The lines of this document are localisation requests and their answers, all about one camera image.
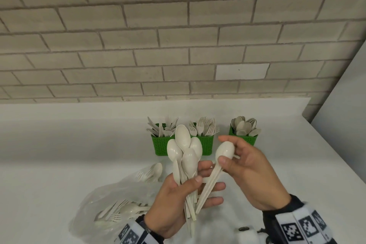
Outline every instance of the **hand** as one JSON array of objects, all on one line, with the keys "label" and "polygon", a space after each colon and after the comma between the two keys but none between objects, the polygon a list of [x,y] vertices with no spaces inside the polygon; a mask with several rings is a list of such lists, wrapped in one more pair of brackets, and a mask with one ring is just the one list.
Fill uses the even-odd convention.
[{"label": "hand", "polygon": [[[166,177],[152,207],[144,217],[145,224],[150,230],[165,239],[172,237],[180,230],[185,224],[185,198],[197,189],[199,194],[202,192],[204,187],[202,177],[211,175],[212,165],[211,161],[200,161],[198,176],[187,180],[181,186],[176,184],[173,174]],[[224,182],[217,182],[213,191],[221,191],[225,188]],[[223,202],[222,197],[211,197],[206,200],[203,208],[220,205]]]},{"label": "hand", "polygon": [[291,201],[291,196],[282,185],[266,156],[240,137],[221,135],[221,142],[235,145],[235,154],[240,159],[220,156],[218,163],[231,175],[248,201],[259,210],[280,209]]}]

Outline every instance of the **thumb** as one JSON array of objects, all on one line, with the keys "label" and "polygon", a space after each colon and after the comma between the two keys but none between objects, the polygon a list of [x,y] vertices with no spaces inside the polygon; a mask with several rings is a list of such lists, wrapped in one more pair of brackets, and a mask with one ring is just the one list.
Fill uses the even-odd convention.
[{"label": "thumb", "polygon": [[232,160],[226,156],[219,156],[218,162],[219,162],[220,166],[226,172],[228,172],[229,175],[231,175],[232,177],[234,177],[234,176],[240,177],[240,175],[242,173],[242,167],[239,164],[237,164],[234,160]]},{"label": "thumb", "polygon": [[178,193],[186,198],[190,193],[197,190],[202,184],[202,177],[197,176],[187,180],[181,186],[178,187]]}]

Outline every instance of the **black and white patterned wristband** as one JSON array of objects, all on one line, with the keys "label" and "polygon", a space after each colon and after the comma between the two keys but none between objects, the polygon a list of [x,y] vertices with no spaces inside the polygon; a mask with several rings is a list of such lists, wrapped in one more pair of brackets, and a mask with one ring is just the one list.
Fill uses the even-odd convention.
[{"label": "black and white patterned wristband", "polygon": [[159,244],[143,227],[135,221],[129,222],[118,237],[114,240],[114,244]]},{"label": "black and white patterned wristband", "polygon": [[307,204],[293,212],[277,214],[276,219],[289,244],[326,244],[332,240],[330,228]]}]

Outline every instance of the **clear plastic bag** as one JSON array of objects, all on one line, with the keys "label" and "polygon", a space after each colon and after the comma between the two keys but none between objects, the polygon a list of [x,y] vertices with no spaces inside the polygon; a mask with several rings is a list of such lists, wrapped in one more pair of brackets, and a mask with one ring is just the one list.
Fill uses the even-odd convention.
[{"label": "clear plastic bag", "polygon": [[122,216],[120,222],[104,222],[104,225],[101,225],[101,222],[95,222],[96,216],[118,200],[152,205],[162,181],[167,176],[165,172],[167,162],[161,163],[163,173],[159,182],[138,181],[138,173],[146,174],[153,167],[151,165],[125,177],[120,182],[99,187],[88,194],[69,224],[69,232],[72,236],[80,238],[87,244],[112,244],[126,223],[130,221],[128,216],[124,218]]}]

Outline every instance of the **left hand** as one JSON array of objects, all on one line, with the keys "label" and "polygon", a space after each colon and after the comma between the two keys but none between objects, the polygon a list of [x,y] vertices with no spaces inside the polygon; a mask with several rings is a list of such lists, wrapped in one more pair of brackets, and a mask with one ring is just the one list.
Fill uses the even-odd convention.
[{"label": "left hand", "polygon": [[[202,177],[209,177],[213,171],[211,161],[198,163],[198,176],[191,178],[178,186],[174,181],[173,174],[164,180],[162,187],[149,212],[145,215],[145,224],[150,230],[161,235],[165,239],[175,235],[185,224],[184,202],[185,198],[198,189],[200,194],[204,188]],[[212,191],[221,191],[226,188],[224,182],[217,182]],[[221,205],[222,197],[208,198],[203,208]]]}]

